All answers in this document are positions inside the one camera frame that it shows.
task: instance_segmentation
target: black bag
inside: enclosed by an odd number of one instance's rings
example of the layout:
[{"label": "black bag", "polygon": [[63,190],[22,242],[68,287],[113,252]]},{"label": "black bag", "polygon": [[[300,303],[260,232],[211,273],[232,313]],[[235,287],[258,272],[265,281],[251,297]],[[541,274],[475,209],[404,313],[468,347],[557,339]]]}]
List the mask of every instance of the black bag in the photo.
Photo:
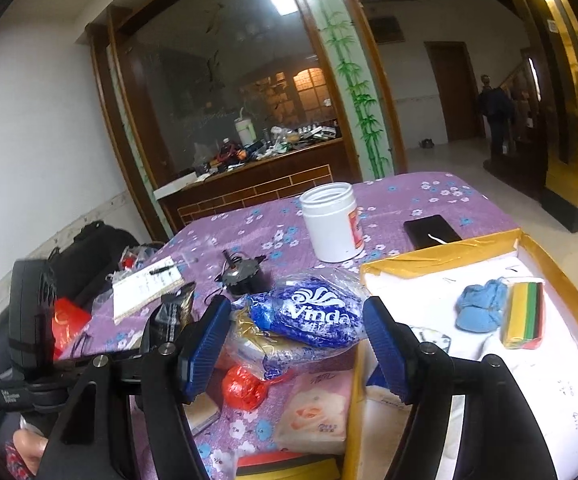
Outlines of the black bag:
[{"label": "black bag", "polygon": [[63,252],[56,248],[49,256],[56,296],[91,313],[96,296],[111,288],[106,276],[118,270],[124,249],[137,245],[130,233],[102,221],[85,225],[69,247]]}]

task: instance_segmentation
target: tiled floor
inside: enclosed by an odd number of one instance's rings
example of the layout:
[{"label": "tiled floor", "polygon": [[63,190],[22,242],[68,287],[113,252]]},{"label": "tiled floor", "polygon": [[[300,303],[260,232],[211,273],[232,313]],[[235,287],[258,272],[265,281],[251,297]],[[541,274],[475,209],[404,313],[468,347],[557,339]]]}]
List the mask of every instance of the tiled floor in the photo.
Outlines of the tiled floor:
[{"label": "tiled floor", "polygon": [[482,162],[488,158],[488,146],[483,140],[407,150],[407,158],[409,171],[449,171],[472,184],[536,240],[578,287],[578,233],[571,234],[538,202],[484,171]]}]

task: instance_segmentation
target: dark jacket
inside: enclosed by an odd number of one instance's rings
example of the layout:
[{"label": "dark jacket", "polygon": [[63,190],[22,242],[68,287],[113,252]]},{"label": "dark jacket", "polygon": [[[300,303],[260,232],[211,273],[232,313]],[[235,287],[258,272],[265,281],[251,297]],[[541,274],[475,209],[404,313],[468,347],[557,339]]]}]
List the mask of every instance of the dark jacket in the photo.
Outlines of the dark jacket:
[{"label": "dark jacket", "polygon": [[478,96],[478,107],[490,124],[514,122],[516,116],[514,104],[502,88],[483,88]]}]

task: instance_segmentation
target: person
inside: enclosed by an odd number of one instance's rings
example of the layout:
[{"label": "person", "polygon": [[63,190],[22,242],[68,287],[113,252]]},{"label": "person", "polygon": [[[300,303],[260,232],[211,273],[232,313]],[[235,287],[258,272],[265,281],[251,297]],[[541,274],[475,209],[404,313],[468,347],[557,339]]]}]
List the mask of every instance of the person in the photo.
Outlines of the person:
[{"label": "person", "polygon": [[6,444],[6,466],[15,480],[31,480],[38,473],[40,460],[47,443],[43,436],[26,429],[13,434],[13,442]]},{"label": "person", "polygon": [[495,158],[502,155],[502,145],[509,137],[509,122],[514,123],[516,112],[507,93],[500,87],[492,88],[488,75],[483,74],[480,80],[482,92],[478,96],[478,106],[492,130],[492,158]]}]

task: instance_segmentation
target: black snack package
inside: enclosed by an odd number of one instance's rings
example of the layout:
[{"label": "black snack package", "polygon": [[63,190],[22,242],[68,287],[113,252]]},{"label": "black snack package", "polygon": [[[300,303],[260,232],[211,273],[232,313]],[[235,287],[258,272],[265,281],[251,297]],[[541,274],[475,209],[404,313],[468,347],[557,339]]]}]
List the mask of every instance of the black snack package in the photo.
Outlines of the black snack package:
[{"label": "black snack package", "polygon": [[142,334],[140,353],[145,354],[163,343],[173,342],[193,321],[195,282],[185,283],[178,292],[163,294],[161,304],[151,313]]}]

